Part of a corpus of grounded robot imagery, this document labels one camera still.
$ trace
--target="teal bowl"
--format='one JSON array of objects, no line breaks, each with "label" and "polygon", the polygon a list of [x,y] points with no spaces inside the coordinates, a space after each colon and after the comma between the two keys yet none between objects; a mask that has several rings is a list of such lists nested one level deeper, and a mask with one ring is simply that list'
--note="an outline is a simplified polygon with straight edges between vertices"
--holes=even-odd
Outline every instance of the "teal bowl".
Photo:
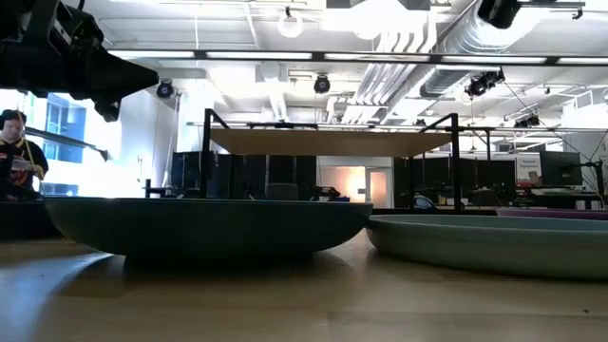
[{"label": "teal bowl", "polygon": [[309,254],[354,237],[370,204],[220,199],[45,200],[55,227],[93,249],[142,258]]},{"label": "teal bowl", "polygon": [[520,276],[608,279],[608,222],[559,218],[371,217],[371,243],[407,260]]}]

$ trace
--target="person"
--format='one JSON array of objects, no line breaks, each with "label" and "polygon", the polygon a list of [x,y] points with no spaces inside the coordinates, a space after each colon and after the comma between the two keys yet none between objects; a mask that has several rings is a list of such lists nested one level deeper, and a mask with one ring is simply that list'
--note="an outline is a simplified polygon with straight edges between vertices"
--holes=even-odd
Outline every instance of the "person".
[{"label": "person", "polygon": [[40,146],[25,139],[24,131],[28,117],[18,111],[7,109],[0,116],[0,159],[13,156],[9,182],[33,190],[33,176],[40,181],[48,172],[48,162]]}]

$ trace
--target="light blue bowl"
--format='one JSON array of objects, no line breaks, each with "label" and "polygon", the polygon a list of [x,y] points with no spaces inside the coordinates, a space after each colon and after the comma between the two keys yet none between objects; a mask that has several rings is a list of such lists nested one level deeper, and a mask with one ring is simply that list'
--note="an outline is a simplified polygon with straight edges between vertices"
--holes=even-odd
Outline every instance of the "light blue bowl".
[{"label": "light blue bowl", "polygon": [[376,216],[368,236],[380,252],[408,260],[490,273],[608,279],[608,221]]}]

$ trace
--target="purple tray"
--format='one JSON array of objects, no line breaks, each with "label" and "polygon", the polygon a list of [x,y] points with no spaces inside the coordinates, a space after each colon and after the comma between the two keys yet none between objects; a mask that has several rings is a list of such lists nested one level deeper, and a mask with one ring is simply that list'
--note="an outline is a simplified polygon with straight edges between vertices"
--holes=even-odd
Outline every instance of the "purple tray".
[{"label": "purple tray", "polygon": [[512,218],[550,218],[550,219],[597,219],[608,220],[608,211],[569,210],[569,209],[513,209],[499,208],[500,217]]}]

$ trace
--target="computer monitor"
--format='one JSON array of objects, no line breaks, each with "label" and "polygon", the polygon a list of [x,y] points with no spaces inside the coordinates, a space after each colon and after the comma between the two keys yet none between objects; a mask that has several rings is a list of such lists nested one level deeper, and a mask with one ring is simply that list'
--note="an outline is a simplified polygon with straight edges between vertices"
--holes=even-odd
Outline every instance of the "computer monitor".
[{"label": "computer monitor", "polygon": [[582,185],[580,154],[541,152],[542,185]]}]

